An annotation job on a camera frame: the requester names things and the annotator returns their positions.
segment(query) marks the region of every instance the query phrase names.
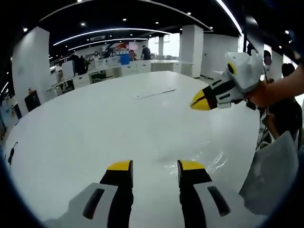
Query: black ceiling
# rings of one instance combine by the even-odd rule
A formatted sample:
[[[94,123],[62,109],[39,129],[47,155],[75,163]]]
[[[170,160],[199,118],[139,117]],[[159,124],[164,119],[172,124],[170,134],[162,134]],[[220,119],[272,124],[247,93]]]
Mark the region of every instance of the black ceiling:
[[[212,26],[217,34],[238,36],[238,30],[228,15],[214,0],[205,0],[203,8],[183,7],[183,9],[180,3],[158,2],[165,2],[165,4],[169,4],[186,13],[191,12],[191,16],[197,18],[208,27]],[[81,22],[85,22],[86,26],[81,26]],[[174,33],[180,32],[180,28],[183,25],[189,24],[196,24],[206,31],[209,30],[187,15],[146,1],[94,0],[65,8],[42,20],[38,26],[50,32],[50,55],[54,57],[58,55],[60,57],[61,55],[69,54],[69,48],[91,43],[87,39],[100,35],[105,35],[105,39],[149,38],[149,35],[163,35],[144,31],[103,32],[75,38],[53,46],[56,42],[81,33],[111,28],[144,28]]]
[[[209,27],[212,26],[216,34],[238,36],[238,30],[216,0],[154,1],[174,7],[182,12],[191,12],[191,15],[196,19]],[[302,20],[301,1],[223,0],[223,2],[232,11],[242,28],[244,28],[245,22],[243,11],[245,6],[246,11],[254,16],[262,29],[264,41],[275,51],[287,54],[292,58],[292,44],[288,43],[290,38],[284,31],[287,29],[302,30],[304,20]],[[54,13],[41,22],[39,21],[46,15],[71,4],[74,5]],[[95,29],[130,27],[179,32],[183,25],[197,24],[207,30],[203,25],[186,15],[138,0],[83,0],[81,4],[77,4],[77,0],[52,0],[48,2],[33,0],[16,2],[11,0],[6,1],[6,5],[2,6],[0,18],[2,30],[5,31],[0,45],[1,59],[3,59],[0,62],[0,87],[7,80],[11,80],[10,56],[14,45],[25,35],[22,27],[31,30],[38,25],[49,31],[50,53],[52,55],[67,54],[66,45],[74,47],[85,44],[87,37],[68,41],[55,47],[52,46],[53,43]],[[86,22],[87,26],[81,27],[81,22]],[[133,37],[147,38],[149,33],[133,31],[132,34]],[[116,32],[112,34],[112,38],[124,38],[129,35],[130,32]]]

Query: black cable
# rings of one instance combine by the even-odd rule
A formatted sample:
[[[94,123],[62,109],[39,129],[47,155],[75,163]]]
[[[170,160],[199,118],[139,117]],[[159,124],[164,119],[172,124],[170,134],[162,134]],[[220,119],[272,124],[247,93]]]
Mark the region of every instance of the black cable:
[[[269,107],[266,108],[266,118],[268,117],[268,109],[269,109]],[[266,126],[266,124],[265,124],[265,128],[264,128],[264,130],[263,130],[263,134],[262,134],[262,137],[261,137],[261,141],[260,141],[260,143],[257,144],[256,150],[257,150],[257,148],[258,148],[258,147],[262,144],[262,142],[263,142],[263,137],[264,137],[264,135],[265,135],[265,133],[266,133],[266,129],[267,129],[267,126]]]
[[[266,75],[266,69],[265,69],[265,66],[263,66],[263,68],[264,68],[264,73],[265,73],[265,80],[266,80],[266,82],[268,83],[268,78],[267,78],[267,75]]]
[[[18,144],[18,142],[15,142],[13,148],[10,150],[10,153],[9,153],[9,158],[8,158],[8,163],[9,163],[9,173],[10,173],[10,166],[11,166],[11,163],[12,163],[12,159],[13,159],[13,155],[15,153],[15,146]]]

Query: glossy table surface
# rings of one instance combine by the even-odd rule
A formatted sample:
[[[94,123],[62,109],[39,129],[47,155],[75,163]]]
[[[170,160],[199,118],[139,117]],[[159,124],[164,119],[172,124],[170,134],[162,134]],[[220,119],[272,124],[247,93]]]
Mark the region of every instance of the glossy table surface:
[[[114,162],[133,160],[130,227],[184,227],[177,160],[197,160],[214,181],[239,191],[257,143],[258,111],[244,102],[196,111],[207,84],[169,71],[116,78],[74,90],[36,108],[15,126],[10,176],[41,221],[99,182]]]

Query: human hand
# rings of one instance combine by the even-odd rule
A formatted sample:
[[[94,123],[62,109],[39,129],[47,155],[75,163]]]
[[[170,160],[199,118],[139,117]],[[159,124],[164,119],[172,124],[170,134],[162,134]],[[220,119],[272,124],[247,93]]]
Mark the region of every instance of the human hand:
[[[259,107],[267,106],[269,103],[267,83],[261,82],[254,91],[247,93],[247,97]]]

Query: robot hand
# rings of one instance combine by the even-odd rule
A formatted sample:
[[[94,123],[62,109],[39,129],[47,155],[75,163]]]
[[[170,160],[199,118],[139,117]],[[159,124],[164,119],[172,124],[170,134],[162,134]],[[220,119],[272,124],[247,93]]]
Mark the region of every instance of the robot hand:
[[[231,107],[231,103],[244,99],[260,83],[264,72],[263,57],[255,50],[247,53],[228,52],[225,55],[227,68],[220,79],[200,90],[191,102],[196,110],[211,110],[216,107]]]

